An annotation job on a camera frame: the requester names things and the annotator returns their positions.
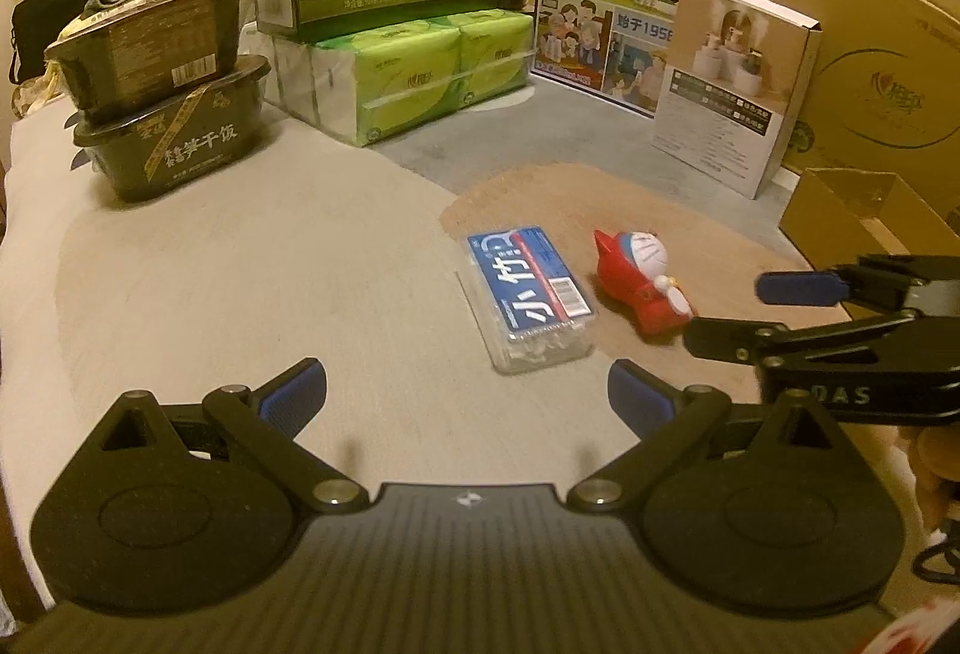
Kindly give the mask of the black bag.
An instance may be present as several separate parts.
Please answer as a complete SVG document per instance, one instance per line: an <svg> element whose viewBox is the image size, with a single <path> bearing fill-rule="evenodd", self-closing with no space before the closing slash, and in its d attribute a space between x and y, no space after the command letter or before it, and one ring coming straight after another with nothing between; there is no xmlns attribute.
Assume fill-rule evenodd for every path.
<svg viewBox="0 0 960 654"><path fill-rule="evenodd" d="M11 56L8 78L13 85L41 77L44 51L62 28L85 10L86 0L22 0L11 14Z"/></svg>

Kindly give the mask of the upper black food bowl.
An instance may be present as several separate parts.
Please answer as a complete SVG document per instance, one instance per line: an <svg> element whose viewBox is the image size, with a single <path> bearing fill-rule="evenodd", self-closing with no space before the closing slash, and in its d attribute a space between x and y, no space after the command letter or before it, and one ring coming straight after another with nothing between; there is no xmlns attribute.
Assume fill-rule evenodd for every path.
<svg viewBox="0 0 960 654"><path fill-rule="evenodd" d="M111 122L231 71L239 1L144 5L52 43L44 58L87 122Z"/></svg>

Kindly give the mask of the shallow open cardboard tray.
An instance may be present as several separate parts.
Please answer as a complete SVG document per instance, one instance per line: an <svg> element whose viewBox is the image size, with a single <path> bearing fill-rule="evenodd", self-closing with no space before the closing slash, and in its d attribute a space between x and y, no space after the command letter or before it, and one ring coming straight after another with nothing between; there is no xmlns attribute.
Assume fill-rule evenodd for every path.
<svg viewBox="0 0 960 654"><path fill-rule="evenodd" d="M814 269L866 254L958 254L957 233L895 173L805 170L779 229Z"/></svg>

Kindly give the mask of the green tissue pack left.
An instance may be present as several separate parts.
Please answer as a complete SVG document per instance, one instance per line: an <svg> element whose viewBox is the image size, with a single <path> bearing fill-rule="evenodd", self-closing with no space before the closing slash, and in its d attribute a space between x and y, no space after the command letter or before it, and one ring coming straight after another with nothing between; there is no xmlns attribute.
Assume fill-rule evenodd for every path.
<svg viewBox="0 0 960 654"><path fill-rule="evenodd" d="M355 147L368 147L459 108L457 28L429 20L320 43L272 40L274 103Z"/></svg>

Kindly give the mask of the lower black food bowl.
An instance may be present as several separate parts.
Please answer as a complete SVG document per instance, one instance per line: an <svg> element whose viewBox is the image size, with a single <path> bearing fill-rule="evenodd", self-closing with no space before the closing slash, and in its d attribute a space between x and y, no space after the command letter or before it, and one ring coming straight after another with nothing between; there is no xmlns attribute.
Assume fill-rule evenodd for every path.
<svg viewBox="0 0 960 654"><path fill-rule="evenodd" d="M261 55L239 56L235 70L104 124L84 119L73 144L106 175L116 196L153 200L245 157L265 133Z"/></svg>

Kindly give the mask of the red Doraemon toy figure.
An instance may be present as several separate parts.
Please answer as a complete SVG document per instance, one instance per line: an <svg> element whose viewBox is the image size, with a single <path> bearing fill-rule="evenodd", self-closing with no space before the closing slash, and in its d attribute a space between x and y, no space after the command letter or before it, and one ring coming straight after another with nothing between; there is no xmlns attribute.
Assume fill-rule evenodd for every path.
<svg viewBox="0 0 960 654"><path fill-rule="evenodd" d="M669 272L669 254L651 232L596 230L597 278L602 292L626 306L644 340L674 335L697 317L686 294Z"/></svg>

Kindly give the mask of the green tissue pack right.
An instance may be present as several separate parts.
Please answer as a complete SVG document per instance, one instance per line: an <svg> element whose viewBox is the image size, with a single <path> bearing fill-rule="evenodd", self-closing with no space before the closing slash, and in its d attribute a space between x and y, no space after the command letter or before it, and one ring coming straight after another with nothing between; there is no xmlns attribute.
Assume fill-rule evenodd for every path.
<svg viewBox="0 0 960 654"><path fill-rule="evenodd" d="M450 16L460 33L459 106L478 105L524 87L529 78L534 19L488 9Z"/></svg>

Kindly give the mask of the white humidifier product box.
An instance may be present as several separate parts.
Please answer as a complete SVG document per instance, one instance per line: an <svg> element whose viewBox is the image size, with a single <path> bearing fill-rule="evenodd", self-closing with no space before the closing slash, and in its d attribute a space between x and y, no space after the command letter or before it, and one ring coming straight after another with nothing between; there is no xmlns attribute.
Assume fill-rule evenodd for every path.
<svg viewBox="0 0 960 654"><path fill-rule="evenodd" d="M822 27L770 0L679 0L652 145L755 199L781 165Z"/></svg>

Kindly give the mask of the clear box blue label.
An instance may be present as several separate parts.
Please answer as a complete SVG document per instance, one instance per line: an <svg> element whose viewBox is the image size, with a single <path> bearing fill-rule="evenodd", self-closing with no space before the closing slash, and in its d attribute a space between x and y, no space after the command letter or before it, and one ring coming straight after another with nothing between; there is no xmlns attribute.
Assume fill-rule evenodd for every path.
<svg viewBox="0 0 960 654"><path fill-rule="evenodd" d="M596 312L544 228L469 235L464 253L460 287L498 373L530 373L592 352Z"/></svg>

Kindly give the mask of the green tissue pack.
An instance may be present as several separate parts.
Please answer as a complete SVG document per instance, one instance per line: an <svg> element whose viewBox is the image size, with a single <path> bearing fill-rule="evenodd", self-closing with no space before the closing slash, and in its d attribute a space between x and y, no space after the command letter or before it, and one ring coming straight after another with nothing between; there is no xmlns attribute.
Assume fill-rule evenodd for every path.
<svg viewBox="0 0 960 654"><path fill-rule="evenodd" d="M450 16L460 33L459 106L478 105L524 87L529 78L534 19L488 9Z"/></svg>
<svg viewBox="0 0 960 654"><path fill-rule="evenodd" d="M459 108L457 28L429 20L320 43L272 40L274 103L355 147L368 147Z"/></svg>

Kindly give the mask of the large brown cardboard box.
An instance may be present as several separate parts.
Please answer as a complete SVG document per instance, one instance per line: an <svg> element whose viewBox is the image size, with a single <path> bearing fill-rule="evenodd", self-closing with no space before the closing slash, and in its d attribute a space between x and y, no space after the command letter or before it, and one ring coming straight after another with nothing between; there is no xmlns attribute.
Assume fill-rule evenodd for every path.
<svg viewBox="0 0 960 654"><path fill-rule="evenodd" d="M822 43L786 161L894 172L948 214L958 202L958 0L771 0Z"/></svg>

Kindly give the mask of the black food bowl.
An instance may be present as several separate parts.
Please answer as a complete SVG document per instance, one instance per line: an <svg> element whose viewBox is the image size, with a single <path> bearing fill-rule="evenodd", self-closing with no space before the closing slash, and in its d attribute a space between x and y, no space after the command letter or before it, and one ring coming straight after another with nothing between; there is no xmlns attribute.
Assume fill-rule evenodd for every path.
<svg viewBox="0 0 960 654"><path fill-rule="evenodd" d="M239 56L235 70L104 124L84 119L73 144L106 175L116 196L153 200L245 157L265 133L261 55Z"/></svg>
<svg viewBox="0 0 960 654"><path fill-rule="evenodd" d="M144 5L52 43L44 58L87 122L111 122L231 71L239 1Z"/></svg>

